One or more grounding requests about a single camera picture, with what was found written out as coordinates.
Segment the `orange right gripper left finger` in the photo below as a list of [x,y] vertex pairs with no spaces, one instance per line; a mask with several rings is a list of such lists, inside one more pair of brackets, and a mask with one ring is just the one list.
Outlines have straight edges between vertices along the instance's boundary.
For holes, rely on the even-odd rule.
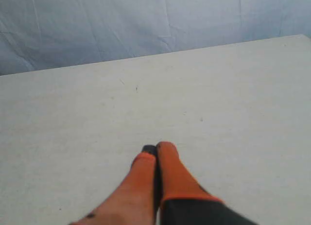
[[154,225],[157,214],[157,150],[143,146],[129,173],[99,206],[73,225]]

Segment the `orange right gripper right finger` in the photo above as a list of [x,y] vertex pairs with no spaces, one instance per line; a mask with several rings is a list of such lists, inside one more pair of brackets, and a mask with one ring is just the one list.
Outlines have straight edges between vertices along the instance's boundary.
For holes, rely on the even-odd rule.
[[252,225],[253,221],[227,207],[208,193],[179,158],[176,146],[157,144],[162,178],[160,224],[162,225]]

